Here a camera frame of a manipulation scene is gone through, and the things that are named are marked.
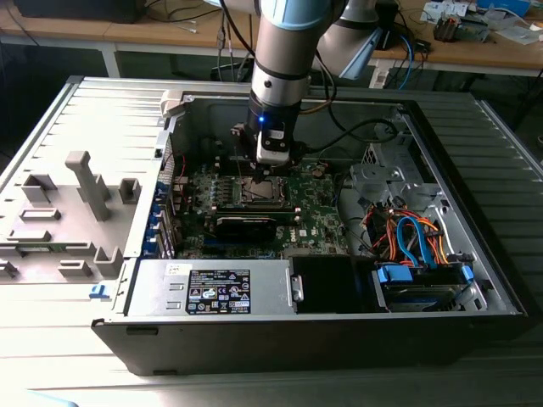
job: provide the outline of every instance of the motherboard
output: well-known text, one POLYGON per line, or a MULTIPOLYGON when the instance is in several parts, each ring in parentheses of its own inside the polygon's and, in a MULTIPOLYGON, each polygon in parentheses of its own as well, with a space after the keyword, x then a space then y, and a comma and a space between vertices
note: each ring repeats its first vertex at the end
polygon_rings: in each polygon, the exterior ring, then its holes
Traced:
POLYGON ((333 178, 314 164, 260 183, 241 171, 224 175, 203 165, 179 189, 178 259, 347 254, 333 178))

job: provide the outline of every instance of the power supply label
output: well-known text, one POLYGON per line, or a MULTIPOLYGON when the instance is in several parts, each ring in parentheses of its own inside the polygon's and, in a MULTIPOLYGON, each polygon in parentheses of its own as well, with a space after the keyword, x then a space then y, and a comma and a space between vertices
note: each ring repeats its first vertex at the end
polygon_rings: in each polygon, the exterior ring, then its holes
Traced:
POLYGON ((190 270, 185 304, 190 315, 250 314, 249 270, 190 270))

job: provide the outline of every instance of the table leg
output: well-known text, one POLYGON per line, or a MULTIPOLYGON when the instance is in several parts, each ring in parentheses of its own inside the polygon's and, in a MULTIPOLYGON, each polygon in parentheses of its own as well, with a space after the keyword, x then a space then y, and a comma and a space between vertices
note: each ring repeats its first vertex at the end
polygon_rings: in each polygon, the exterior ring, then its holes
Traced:
POLYGON ((102 57, 104 58, 105 69, 108 71, 110 78, 120 78, 119 62, 117 60, 117 49, 115 44, 105 42, 101 48, 102 57))
POLYGON ((373 70, 372 80, 370 81, 370 88, 383 89, 384 84, 389 77, 389 72, 396 63, 395 59, 378 59, 373 70))

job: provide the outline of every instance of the circuit board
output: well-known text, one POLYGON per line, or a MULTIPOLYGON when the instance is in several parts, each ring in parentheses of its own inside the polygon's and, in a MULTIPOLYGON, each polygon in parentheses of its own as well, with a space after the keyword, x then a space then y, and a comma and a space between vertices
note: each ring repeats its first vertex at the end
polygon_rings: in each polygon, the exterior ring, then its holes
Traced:
POLYGON ((179 215, 183 236, 179 259, 347 254, 342 222, 333 203, 333 178, 324 174, 315 178, 310 166, 293 170, 289 176, 268 177, 256 185, 250 177, 219 176, 203 167, 188 177, 188 191, 189 210, 179 215), (213 225, 221 210, 276 220, 275 238, 258 244, 217 242, 213 225))

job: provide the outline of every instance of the robotic arm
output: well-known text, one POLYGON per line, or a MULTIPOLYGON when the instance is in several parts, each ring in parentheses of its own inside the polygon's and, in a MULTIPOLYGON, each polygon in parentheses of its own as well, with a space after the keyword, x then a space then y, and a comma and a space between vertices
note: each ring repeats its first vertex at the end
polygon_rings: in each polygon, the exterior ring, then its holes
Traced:
POLYGON ((232 129, 255 174, 291 160, 294 127, 316 50, 332 73, 356 79, 381 34, 375 0, 206 0, 260 16, 249 112, 232 129))

